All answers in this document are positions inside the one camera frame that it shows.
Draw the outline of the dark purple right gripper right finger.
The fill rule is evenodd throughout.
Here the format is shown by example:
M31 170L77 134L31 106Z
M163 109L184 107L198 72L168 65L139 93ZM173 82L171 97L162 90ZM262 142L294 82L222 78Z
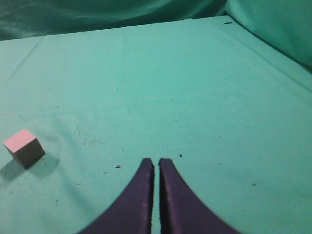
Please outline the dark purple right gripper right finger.
M237 234L191 190L169 158L159 160L162 234Z

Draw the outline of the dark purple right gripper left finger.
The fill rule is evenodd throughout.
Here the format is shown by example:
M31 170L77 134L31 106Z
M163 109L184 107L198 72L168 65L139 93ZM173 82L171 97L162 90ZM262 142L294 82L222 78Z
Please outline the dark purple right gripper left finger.
M149 234L152 226L155 168L144 158L118 198L81 234Z

